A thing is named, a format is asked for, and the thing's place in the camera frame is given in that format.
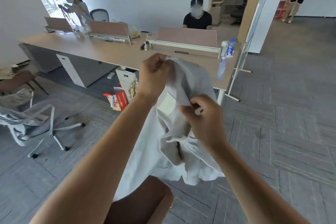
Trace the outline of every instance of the phone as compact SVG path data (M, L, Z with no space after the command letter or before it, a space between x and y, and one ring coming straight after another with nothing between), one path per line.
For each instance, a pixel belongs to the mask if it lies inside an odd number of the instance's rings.
M129 72L129 73L132 73L132 74L134 74L136 72L136 70L130 69L130 68L126 68L125 71Z

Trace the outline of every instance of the forearm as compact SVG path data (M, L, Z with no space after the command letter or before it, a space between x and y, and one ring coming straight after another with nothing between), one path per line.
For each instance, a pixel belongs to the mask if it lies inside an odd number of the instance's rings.
M31 223L103 223L151 107L136 95Z
M308 223L282 199L226 141L209 147L249 223Z

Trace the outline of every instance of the gray mesh chair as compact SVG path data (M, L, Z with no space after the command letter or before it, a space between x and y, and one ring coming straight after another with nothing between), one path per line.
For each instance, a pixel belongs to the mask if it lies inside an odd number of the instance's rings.
M59 126L72 114L69 107L64 106L57 99L41 101L32 105L32 97L27 95L27 89L16 94L3 96L0 98L0 124L6 125L15 142L20 146L28 146L37 143L37 146L29 154L29 158L37 158L38 147L45 138L53 138L61 150L68 151L69 147L63 146L56 137L56 132L69 130L75 127L84 127L84 123L76 123L70 126ZM17 111L17 106L31 101L30 108L24 112Z
M105 9L95 9L90 12L94 21L110 21L109 13Z

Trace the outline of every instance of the whiteboard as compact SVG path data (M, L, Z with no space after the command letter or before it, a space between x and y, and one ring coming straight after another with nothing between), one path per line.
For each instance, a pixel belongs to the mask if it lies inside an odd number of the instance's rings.
M261 12L264 8L265 1L266 0L259 0L257 8L255 9L254 16L253 16L253 19L252 19L252 22L251 22L251 26L250 26L249 32L247 33L247 37L246 37L246 40L245 40L245 42L247 44L249 44L250 41L253 38L255 29L257 27L257 24L258 24L258 21L259 21L259 18L260 18L260 14L261 14Z

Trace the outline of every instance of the brown chair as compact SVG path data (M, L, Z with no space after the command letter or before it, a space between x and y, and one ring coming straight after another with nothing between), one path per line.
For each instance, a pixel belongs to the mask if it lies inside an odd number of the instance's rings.
M104 224L162 223L173 204L170 188L154 176L127 197L113 202Z
M12 78L0 81L0 92L4 95L6 92L10 93L17 88L27 84L32 90L35 90L30 84L33 81L45 94L49 95L45 89L35 80L36 76L30 71L22 71L15 74Z

